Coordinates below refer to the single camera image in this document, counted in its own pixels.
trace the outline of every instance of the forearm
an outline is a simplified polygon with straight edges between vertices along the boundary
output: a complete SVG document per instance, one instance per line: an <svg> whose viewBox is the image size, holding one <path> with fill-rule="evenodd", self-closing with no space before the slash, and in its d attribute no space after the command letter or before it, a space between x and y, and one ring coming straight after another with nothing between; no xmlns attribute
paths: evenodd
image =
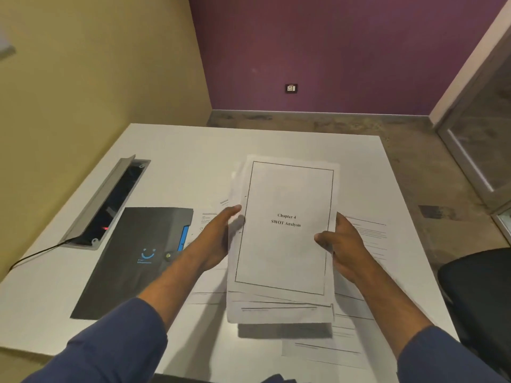
<svg viewBox="0 0 511 383"><path fill-rule="evenodd" d="M372 257L360 266L355 284L396 357L413 336L433 325Z"/></svg>
<svg viewBox="0 0 511 383"><path fill-rule="evenodd" d="M162 317L169 330L195 282L202 274L203 260L191 246L138 296L151 305Z"/></svg>

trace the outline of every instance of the right hand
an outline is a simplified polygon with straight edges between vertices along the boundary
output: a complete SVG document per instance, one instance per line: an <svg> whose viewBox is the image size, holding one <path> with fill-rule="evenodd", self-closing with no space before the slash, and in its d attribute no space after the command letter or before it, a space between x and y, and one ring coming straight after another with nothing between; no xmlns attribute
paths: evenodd
<svg viewBox="0 0 511 383"><path fill-rule="evenodd" d="M332 253L334 267L350 282L356 283L361 271L374 261L356 228L339 212L335 232L320 232L314 236L314 240Z"/></svg>

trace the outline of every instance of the stack of papers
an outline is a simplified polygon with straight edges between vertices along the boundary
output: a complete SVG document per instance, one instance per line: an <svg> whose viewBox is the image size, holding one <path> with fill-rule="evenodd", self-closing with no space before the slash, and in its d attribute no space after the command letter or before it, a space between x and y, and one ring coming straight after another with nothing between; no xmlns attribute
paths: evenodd
<svg viewBox="0 0 511 383"><path fill-rule="evenodd" d="M314 234L335 231L338 186L338 164L247 157L229 196L245 222L228 254L229 322L334 321L332 257Z"/></svg>

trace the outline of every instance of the yellow wall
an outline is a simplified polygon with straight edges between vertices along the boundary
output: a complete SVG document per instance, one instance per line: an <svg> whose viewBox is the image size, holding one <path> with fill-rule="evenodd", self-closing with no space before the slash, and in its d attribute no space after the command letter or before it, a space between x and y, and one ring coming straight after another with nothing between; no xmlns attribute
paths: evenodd
<svg viewBox="0 0 511 383"><path fill-rule="evenodd" d="M0 0L0 279L130 122L211 112L188 0ZM0 381L37 365L0 353Z"/></svg>

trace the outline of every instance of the wall socket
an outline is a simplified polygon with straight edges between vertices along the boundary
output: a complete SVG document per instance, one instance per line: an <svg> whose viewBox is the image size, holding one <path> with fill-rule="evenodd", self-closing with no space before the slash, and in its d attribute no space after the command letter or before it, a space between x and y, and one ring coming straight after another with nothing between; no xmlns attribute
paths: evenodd
<svg viewBox="0 0 511 383"><path fill-rule="evenodd" d="M298 92L298 83L290 83L285 87L286 94L296 94Z"/></svg>

